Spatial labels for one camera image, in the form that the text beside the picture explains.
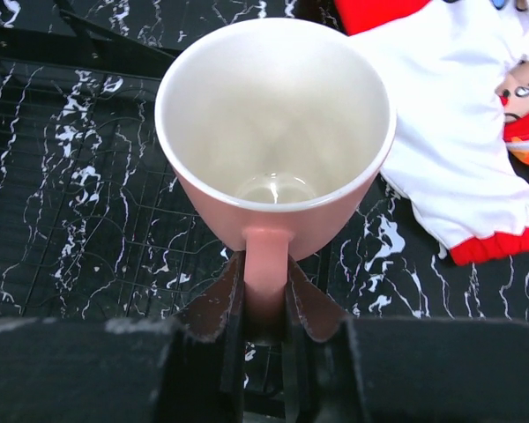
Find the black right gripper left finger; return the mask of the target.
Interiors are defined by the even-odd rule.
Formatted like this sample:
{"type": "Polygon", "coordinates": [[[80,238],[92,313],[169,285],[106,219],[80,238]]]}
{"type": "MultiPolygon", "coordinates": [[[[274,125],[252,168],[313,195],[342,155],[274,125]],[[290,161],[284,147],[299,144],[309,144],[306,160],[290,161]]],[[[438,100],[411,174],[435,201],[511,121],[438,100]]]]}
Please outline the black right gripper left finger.
{"type": "Polygon", "coordinates": [[[164,320],[0,318],[0,422],[241,421],[243,266],[164,320]]]}

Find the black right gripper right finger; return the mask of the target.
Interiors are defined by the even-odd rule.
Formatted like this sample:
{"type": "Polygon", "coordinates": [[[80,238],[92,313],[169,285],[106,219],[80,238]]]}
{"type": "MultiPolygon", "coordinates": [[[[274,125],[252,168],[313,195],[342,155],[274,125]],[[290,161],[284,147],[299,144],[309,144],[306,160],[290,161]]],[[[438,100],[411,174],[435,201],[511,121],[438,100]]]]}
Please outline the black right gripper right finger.
{"type": "Polygon", "coordinates": [[[529,324],[355,317],[288,265],[289,422],[529,422],[529,324]]]}

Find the pink ceramic mug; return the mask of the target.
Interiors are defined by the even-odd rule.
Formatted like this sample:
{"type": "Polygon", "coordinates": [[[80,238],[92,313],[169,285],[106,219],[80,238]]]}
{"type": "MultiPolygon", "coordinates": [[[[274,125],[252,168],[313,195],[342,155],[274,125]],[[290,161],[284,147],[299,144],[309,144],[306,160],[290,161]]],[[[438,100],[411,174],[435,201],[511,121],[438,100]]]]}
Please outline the pink ceramic mug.
{"type": "Polygon", "coordinates": [[[197,214],[245,255],[250,339],[279,335],[288,264],[345,226],[386,159],[397,116],[344,34],[301,19],[217,29],[166,70],[160,147],[197,214]]]}

